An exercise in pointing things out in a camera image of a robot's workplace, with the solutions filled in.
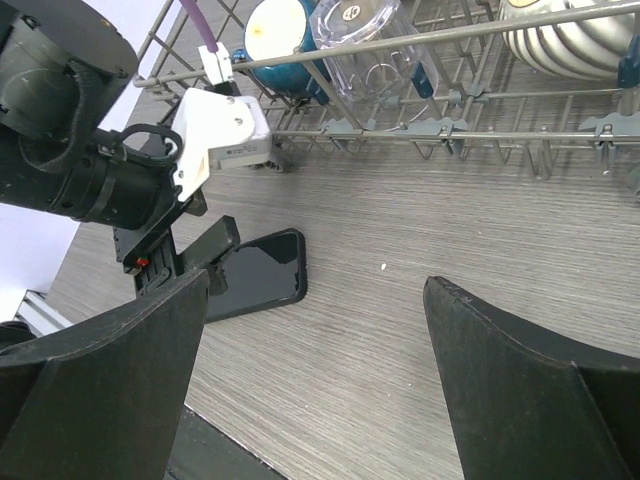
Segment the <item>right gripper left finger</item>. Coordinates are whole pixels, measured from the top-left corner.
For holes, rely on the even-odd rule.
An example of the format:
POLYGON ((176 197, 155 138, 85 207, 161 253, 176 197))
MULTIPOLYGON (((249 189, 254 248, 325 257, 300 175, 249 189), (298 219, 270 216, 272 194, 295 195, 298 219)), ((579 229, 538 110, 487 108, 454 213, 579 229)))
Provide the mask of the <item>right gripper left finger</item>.
POLYGON ((197 270, 5 349, 2 477, 162 478, 203 332, 208 287, 208 274, 197 270))

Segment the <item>black smartphone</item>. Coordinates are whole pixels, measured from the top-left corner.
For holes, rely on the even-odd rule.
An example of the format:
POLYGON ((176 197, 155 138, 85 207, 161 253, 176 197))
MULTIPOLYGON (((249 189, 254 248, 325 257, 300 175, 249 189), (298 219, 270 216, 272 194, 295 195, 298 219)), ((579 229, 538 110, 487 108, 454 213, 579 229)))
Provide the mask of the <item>black smartphone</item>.
POLYGON ((308 289, 305 237, 289 228, 254 239, 207 271, 208 323, 297 303, 308 289))

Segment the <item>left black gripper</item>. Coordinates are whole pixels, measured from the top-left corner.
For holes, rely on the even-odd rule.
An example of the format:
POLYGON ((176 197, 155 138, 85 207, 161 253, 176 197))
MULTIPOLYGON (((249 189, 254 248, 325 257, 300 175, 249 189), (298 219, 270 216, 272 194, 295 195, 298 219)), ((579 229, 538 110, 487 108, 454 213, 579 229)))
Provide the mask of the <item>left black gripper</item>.
POLYGON ((99 130, 70 167, 46 173, 26 161, 23 138, 2 128, 2 294, 48 290, 80 222, 112 228, 116 259, 139 295, 238 246, 236 220, 223 215, 179 255, 180 264, 170 229, 189 204, 179 198, 177 157, 161 144, 176 137, 142 124, 99 130))

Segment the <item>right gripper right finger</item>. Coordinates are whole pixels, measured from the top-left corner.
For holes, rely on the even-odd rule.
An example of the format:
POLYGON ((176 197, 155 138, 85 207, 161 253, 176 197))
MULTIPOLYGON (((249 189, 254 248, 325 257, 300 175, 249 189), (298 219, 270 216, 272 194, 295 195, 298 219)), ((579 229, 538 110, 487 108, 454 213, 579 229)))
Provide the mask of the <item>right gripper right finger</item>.
POLYGON ((441 276, 423 301, 468 479, 635 479, 639 361, 501 310, 441 276))

